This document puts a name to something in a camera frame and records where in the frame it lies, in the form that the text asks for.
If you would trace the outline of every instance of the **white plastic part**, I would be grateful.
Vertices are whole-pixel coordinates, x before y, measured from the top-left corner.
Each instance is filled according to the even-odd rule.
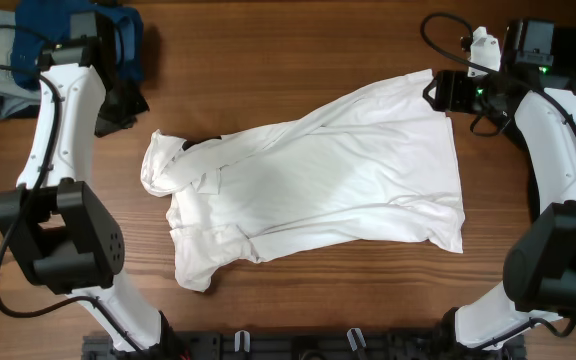
[[[501,66],[499,40],[492,35],[488,35],[486,28],[483,26],[478,27],[472,36],[473,39],[472,45],[470,45],[470,57],[468,60],[491,70],[499,71],[499,67]],[[469,77],[481,75],[486,75],[486,73],[471,67],[468,68]]]
[[[457,310],[455,314],[455,337],[460,344],[474,348],[492,338],[507,334],[526,323],[531,317],[539,317],[547,321],[561,319],[561,316],[556,313],[547,311],[533,310],[525,313],[515,310],[515,303],[506,296],[503,283],[499,283],[479,300]],[[489,346],[484,350],[498,350],[504,342],[499,342],[497,345]]]
[[[121,271],[115,275],[113,286],[102,289],[99,286],[73,290],[68,297],[92,296],[99,299],[113,319],[128,332],[128,336],[141,349],[158,344],[161,336],[161,315],[141,295],[132,284],[128,275]],[[126,352],[135,351],[108,323],[106,318],[88,302],[81,302],[92,316],[104,327],[115,349]]]
[[[106,88],[92,66],[57,65],[41,74],[57,87],[63,101],[58,140],[51,162],[52,170],[48,172],[43,187],[56,186],[64,178],[89,183],[95,124],[106,96]],[[17,186],[25,184],[26,188],[30,189],[37,181],[54,110],[52,93],[48,86],[41,82],[41,110],[35,139],[26,167],[17,179]]]
[[[576,124],[576,96],[565,90],[545,89],[572,114]],[[529,92],[515,113],[539,188],[540,213],[552,202],[576,201],[576,140],[563,116],[544,98]]]

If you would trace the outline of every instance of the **folded cloth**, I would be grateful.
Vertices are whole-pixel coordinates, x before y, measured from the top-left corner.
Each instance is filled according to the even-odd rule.
[[[0,10],[0,25],[15,25],[15,13]],[[1,65],[10,65],[14,38],[14,30],[0,29]],[[0,119],[15,117],[29,109],[34,110],[34,115],[36,115],[39,109],[39,98],[39,91],[22,89],[15,84],[10,71],[0,70]]]
[[[110,18],[121,32],[124,43],[124,61],[118,66],[119,78],[140,83],[144,79],[139,52],[144,25],[136,9],[124,6],[106,7],[89,0],[21,0],[15,9],[17,25],[28,27],[52,41],[70,37],[70,15],[83,11],[97,11]],[[36,70],[35,59],[43,46],[36,36],[17,32],[12,52],[12,65]],[[117,61],[121,58],[119,34],[115,33]],[[13,74],[17,85],[30,90],[39,88],[37,79],[27,74]]]
[[[357,239],[462,252],[450,119],[422,98],[425,70],[368,85],[301,120],[191,147],[152,135],[141,181],[173,194],[175,276],[204,291],[217,268]]]

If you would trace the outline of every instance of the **folded blue garment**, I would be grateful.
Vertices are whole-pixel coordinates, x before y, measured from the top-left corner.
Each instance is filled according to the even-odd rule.
[[[144,24],[136,9],[130,7],[104,7],[91,4],[88,0],[21,0],[15,10],[17,25],[37,31],[52,41],[64,41],[70,37],[70,15],[83,11],[97,11],[110,18],[124,40],[124,62],[119,67],[119,78],[143,81],[143,70],[139,58]],[[36,70],[35,59],[44,41],[32,34],[16,31],[12,47],[11,65],[23,69]],[[119,35],[115,34],[117,61],[120,60]],[[32,76],[13,73],[15,83],[22,88],[35,90],[38,81]]]

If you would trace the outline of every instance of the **wooden table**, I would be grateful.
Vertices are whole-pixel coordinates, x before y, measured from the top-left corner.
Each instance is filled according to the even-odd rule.
[[[294,120],[363,85],[413,71],[459,66],[428,48],[419,23],[451,11],[500,39],[510,19],[576,25],[576,1],[398,0],[318,3],[140,1],[145,23],[142,90],[151,112],[130,130],[96,140],[94,189],[121,224],[125,269],[177,330],[384,330],[432,326],[501,280],[510,246],[529,226],[524,154],[503,137],[477,138],[471,117],[451,115],[466,209],[464,254],[429,243],[355,241],[219,270],[211,289],[177,285],[164,218],[170,198],[147,194],[139,172],[150,134],[202,139]],[[10,0],[0,8],[11,9]],[[433,36],[458,50],[461,28],[439,21]],[[35,121],[0,122],[0,191],[11,189]],[[19,310],[54,302],[30,286],[12,256],[3,297]],[[0,359],[78,359],[81,337],[101,327],[79,306],[38,319],[0,314]],[[576,332],[528,336],[531,359],[576,359]]]

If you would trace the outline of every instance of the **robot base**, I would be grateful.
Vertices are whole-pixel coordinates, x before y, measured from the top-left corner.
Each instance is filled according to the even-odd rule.
[[[216,332],[177,332],[193,360],[525,360],[523,336],[501,350],[430,350],[433,329],[401,329],[364,335],[365,356],[351,351],[346,334],[254,334],[250,352],[235,352],[235,336]],[[84,337],[82,360],[138,359],[116,356],[108,336]]]

